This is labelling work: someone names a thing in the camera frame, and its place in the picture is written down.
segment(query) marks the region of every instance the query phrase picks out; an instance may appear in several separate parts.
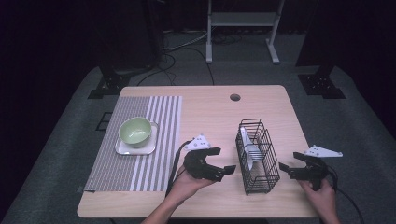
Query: black cable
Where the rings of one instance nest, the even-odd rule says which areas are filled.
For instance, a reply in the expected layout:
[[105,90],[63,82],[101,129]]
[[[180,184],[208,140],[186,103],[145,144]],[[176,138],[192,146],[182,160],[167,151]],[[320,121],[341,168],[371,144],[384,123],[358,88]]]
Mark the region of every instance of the black cable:
[[361,214],[361,210],[359,209],[358,205],[353,201],[353,199],[347,195],[343,190],[338,189],[338,192],[342,193],[351,203],[352,205],[355,207],[356,211],[358,212],[359,215],[359,219],[361,220],[361,224],[364,224],[364,219],[363,219],[363,215]]
[[161,67],[158,65],[158,68],[159,68],[160,70],[162,70],[162,71],[168,76],[168,79],[169,79],[169,81],[170,81],[170,83],[171,83],[171,86],[176,86],[176,84],[175,84],[175,79],[176,79],[176,77],[177,77],[176,74],[167,71],[168,69],[170,69],[171,67],[173,67],[173,66],[175,65],[176,59],[175,59],[174,56],[169,55],[169,54],[164,54],[164,56],[167,56],[167,57],[170,57],[170,58],[173,59],[172,65],[171,65],[170,67],[166,68],[166,69],[163,69],[163,68],[161,68]]
[[174,183],[174,179],[175,179],[175,174],[176,174],[176,170],[177,170],[177,165],[178,165],[178,160],[180,159],[180,152],[181,149],[186,146],[188,143],[190,143],[191,141],[187,141],[185,143],[183,143],[183,145],[181,145],[181,147],[178,149],[176,155],[175,155],[175,160],[174,160],[174,164],[172,167],[172,173],[169,176],[169,180],[168,180],[168,187],[166,188],[166,193],[165,193],[165,198],[166,196],[168,196],[169,192],[171,191],[172,187],[173,187],[173,183]]
[[178,46],[174,46],[174,47],[172,47],[172,48],[163,48],[163,49],[164,49],[164,50],[167,50],[167,51],[172,51],[172,50],[174,50],[174,49],[180,49],[180,48],[186,47],[186,46],[188,46],[188,45],[192,45],[192,44],[194,44],[194,43],[197,43],[198,41],[204,39],[206,36],[207,36],[207,33],[204,33],[203,35],[201,35],[201,36],[199,36],[199,37],[197,37],[197,38],[194,38],[193,40],[190,40],[190,41],[188,41],[188,42],[186,42],[186,43],[184,43],[184,44],[181,44],[181,45],[178,45]]
[[225,35],[225,34],[217,34],[213,36],[212,43],[214,45],[220,45],[220,46],[228,46],[231,44],[238,43],[242,40],[241,35]]
[[142,80],[140,80],[140,81],[136,84],[136,86],[139,86],[139,85],[140,85],[144,80],[146,80],[147,78],[152,77],[152,76],[154,76],[154,75],[156,75],[156,74],[159,74],[159,73],[161,73],[161,72],[164,72],[164,71],[166,71],[167,69],[169,69],[169,68],[171,68],[171,67],[173,67],[173,66],[175,65],[176,59],[175,59],[173,56],[171,56],[171,55],[168,55],[168,54],[165,54],[165,55],[166,55],[166,56],[170,56],[170,57],[173,59],[172,64],[171,64],[170,66],[168,66],[167,68],[161,68],[160,66],[157,66],[157,67],[160,69],[160,71],[157,71],[157,72],[151,73],[151,74],[149,74],[149,75],[146,75],[144,78],[142,78]]
[[112,224],[117,224],[117,222],[116,222],[113,218],[110,218],[110,222],[111,222]]
[[182,170],[182,171],[180,172],[180,174],[178,174],[178,175],[175,177],[175,179],[174,179],[173,182],[175,183],[175,181],[178,179],[178,177],[181,176],[181,174],[183,174],[185,171],[186,171],[186,169]]
[[[205,55],[204,55],[200,50],[198,50],[198,49],[193,49],[193,48],[180,48],[180,49],[170,50],[170,52],[177,51],[177,50],[182,50],[182,49],[190,49],[190,50],[194,50],[194,51],[198,52],[198,53],[201,55],[201,57],[204,59],[204,62],[206,62],[206,57],[205,57]],[[214,86],[214,85],[215,85],[215,80],[214,80],[214,78],[213,78],[212,70],[210,70],[210,66],[209,66],[208,63],[205,63],[205,64],[206,64],[207,70],[209,71],[210,77],[211,77],[211,79],[212,79],[212,85]]]
[[334,170],[334,168],[332,168],[329,165],[328,165],[328,168],[330,168],[332,170],[331,172],[329,172],[329,175],[332,177],[332,187],[333,187],[334,191],[342,193],[352,203],[352,205],[355,207],[356,211],[358,212],[359,220],[361,221],[361,224],[364,224],[363,215],[361,214],[361,210],[359,209],[358,205],[353,201],[353,199],[349,195],[347,195],[345,192],[343,192],[341,189],[338,188],[338,174],[337,174],[337,172]]

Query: wooden table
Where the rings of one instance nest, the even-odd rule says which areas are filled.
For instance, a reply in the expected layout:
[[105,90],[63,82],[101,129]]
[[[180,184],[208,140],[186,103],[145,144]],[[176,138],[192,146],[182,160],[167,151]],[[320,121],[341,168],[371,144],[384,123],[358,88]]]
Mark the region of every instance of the wooden table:
[[[240,96],[231,100],[232,94]],[[242,119],[262,119],[271,136],[278,161],[290,167],[304,167],[292,152],[308,149],[286,90],[282,86],[180,86],[127,87],[120,96],[183,97],[180,117],[180,145],[203,133],[218,156],[209,164],[236,165],[233,175],[201,189],[184,202],[172,217],[316,217],[295,180],[279,170],[280,180],[267,194],[244,191],[235,145]],[[185,151],[182,150],[179,165]],[[163,200],[163,191],[85,191],[78,206],[80,217],[146,217]]]

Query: gray floor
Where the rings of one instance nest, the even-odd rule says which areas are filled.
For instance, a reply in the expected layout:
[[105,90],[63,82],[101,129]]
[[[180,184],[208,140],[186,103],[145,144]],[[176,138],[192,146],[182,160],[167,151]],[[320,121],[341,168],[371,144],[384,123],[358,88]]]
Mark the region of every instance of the gray floor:
[[[209,66],[215,85],[282,85],[286,88],[309,146],[342,151],[341,159],[326,159],[339,175],[339,187],[361,209],[366,223],[396,223],[396,143],[375,113],[358,93],[352,79],[335,68],[331,79],[346,99],[324,100],[307,96],[298,74],[314,73],[317,67],[295,67],[303,35],[278,35],[276,49],[281,65],[273,65],[264,46],[268,35],[233,36],[239,39],[213,47]],[[166,45],[184,43],[196,35],[168,34]],[[189,46],[205,54],[205,44]],[[170,52],[176,62],[140,85],[212,85],[205,61],[198,52]],[[160,67],[172,64],[163,56]],[[130,85],[158,71],[132,77]],[[77,215],[81,193],[90,174],[104,132],[95,130],[104,112],[111,112],[117,96],[88,100],[101,78],[94,68],[78,87],[52,132],[3,223],[111,223],[108,219],[85,219]],[[339,216],[344,223],[359,223],[357,212],[341,194],[337,195]],[[116,219],[117,223],[139,220]],[[250,223],[263,223],[251,220]],[[315,218],[269,219],[269,223],[318,223]]]

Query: black wire basket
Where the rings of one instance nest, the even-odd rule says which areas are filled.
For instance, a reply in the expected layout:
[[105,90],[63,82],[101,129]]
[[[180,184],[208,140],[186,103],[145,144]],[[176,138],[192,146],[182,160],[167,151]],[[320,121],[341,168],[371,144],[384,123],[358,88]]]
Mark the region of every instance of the black wire basket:
[[[244,145],[241,128],[244,128],[250,144]],[[245,193],[268,193],[279,180],[279,172],[276,166],[276,154],[271,142],[268,130],[264,128],[260,119],[243,119],[239,124],[238,134],[235,139],[238,150],[239,162],[241,164],[242,177],[244,180]],[[248,145],[254,145],[257,149],[246,153]]]

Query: saucer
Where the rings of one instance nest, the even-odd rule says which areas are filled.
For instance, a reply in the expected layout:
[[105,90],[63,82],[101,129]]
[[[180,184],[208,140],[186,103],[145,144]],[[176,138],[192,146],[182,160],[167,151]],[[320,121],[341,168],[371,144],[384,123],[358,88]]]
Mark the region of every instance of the saucer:
[[148,143],[143,147],[131,147],[120,140],[117,139],[115,145],[116,152],[121,155],[133,156],[133,155],[148,155],[155,150],[158,138],[158,124],[151,122],[151,137]]

